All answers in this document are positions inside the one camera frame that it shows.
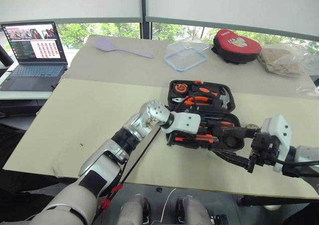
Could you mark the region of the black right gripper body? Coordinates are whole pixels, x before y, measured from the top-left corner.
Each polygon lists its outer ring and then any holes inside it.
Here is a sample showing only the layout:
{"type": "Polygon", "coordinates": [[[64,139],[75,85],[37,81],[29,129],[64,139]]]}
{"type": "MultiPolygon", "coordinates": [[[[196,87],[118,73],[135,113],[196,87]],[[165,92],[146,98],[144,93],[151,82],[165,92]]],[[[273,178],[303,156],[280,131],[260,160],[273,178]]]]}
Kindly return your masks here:
{"type": "Polygon", "coordinates": [[[275,165],[274,157],[279,150],[279,139],[268,133],[255,133],[251,144],[250,161],[254,165],[275,165]]]}

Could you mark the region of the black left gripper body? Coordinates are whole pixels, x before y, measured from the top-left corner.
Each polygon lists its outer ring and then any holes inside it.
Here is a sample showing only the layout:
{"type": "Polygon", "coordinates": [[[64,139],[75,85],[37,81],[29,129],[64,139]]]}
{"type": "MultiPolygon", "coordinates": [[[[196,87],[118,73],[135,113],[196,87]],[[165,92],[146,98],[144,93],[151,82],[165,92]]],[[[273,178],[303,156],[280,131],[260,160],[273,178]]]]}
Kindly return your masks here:
{"type": "Polygon", "coordinates": [[[198,134],[207,135],[210,134],[210,129],[208,128],[207,122],[200,122],[198,128],[198,134]]]}

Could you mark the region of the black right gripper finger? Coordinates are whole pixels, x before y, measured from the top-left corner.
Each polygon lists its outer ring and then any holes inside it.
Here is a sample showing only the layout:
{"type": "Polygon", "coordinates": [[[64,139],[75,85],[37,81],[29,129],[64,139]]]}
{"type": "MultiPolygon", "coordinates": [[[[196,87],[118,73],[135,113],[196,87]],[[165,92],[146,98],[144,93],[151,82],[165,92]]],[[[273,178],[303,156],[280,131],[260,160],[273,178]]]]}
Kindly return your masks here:
{"type": "Polygon", "coordinates": [[[244,168],[248,173],[253,173],[257,164],[258,156],[255,154],[251,155],[250,158],[245,158],[228,150],[212,149],[211,151],[228,163],[244,168]]]}
{"type": "Polygon", "coordinates": [[[260,128],[246,128],[246,127],[233,127],[228,129],[223,129],[223,132],[227,135],[236,138],[254,138],[255,133],[259,133],[260,128]]]}

